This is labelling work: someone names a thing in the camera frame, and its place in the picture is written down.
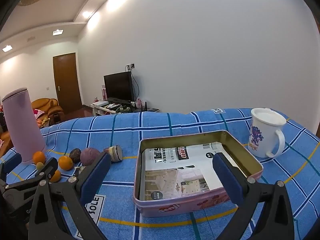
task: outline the pink tumbler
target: pink tumbler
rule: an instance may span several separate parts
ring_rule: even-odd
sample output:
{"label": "pink tumbler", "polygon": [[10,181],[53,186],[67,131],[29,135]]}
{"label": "pink tumbler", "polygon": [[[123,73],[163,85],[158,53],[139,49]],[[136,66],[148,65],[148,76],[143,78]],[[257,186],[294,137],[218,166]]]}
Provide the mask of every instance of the pink tumbler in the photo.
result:
{"label": "pink tumbler", "polygon": [[37,151],[45,150],[45,141],[38,128],[27,88],[17,89],[3,100],[4,118],[10,137],[22,162],[29,162]]}

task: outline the floor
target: floor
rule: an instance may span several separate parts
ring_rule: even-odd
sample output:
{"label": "floor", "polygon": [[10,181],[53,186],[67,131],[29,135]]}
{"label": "floor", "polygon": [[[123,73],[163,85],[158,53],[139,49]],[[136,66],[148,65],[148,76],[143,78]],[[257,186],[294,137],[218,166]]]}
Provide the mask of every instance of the floor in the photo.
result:
{"label": "floor", "polygon": [[83,108],[76,110],[72,113],[65,114],[65,116],[62,118],[61,121],[64,122],[64,121],[72,120],[75,118],[90,117],[90,116],[93,116],[92,108],[83,107]]}

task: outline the television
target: television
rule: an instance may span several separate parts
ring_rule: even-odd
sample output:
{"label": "television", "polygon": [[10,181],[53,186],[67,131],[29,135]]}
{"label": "television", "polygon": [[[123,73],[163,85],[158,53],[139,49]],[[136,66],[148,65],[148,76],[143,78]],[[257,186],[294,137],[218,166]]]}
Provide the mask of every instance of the television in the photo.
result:
{"label": "television", "polygon": [[107,100],[110,103],[129,103],[134,101],[131,72],[121,72],[104,76]]}

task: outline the white mug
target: white mug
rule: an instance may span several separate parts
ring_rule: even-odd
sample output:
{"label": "white mug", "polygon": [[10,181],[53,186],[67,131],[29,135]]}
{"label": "white mug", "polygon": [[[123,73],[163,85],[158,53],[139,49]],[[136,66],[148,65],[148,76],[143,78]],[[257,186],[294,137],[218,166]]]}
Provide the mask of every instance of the white mug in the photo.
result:
{"label": "white mug", "polygon": [[[284,150],[284,134],[281,128],[287,120],[269,108],[254,108],[251,110],[252,124],[248,142],[248,150],[260,158],[276,158]],[[276,154],[272,150],[279,140],[279,148]]]}

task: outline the pink box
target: pink box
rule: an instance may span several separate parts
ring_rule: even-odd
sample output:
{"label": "pink box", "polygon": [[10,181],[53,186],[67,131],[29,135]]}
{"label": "pink box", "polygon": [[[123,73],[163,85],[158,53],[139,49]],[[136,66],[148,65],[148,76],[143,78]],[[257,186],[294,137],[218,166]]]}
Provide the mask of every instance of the pink box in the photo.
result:
{"label": "pink box", "polygon": [[133,201],[144,217],[164,217],[198,211],[209,208],[229,200],[223,187],[214,190],[160,200],[139,200],[141,181],[141,154],[148,148],[170,148],[207,144],[211,142],[222,143],[226,152],[241,168],[247,177],[259,179],[263,172],[261,163],[228,131],[219,130],[207,133],[179,135],[161,138],[150,138],[140,141],[136,174],[134,179]]}

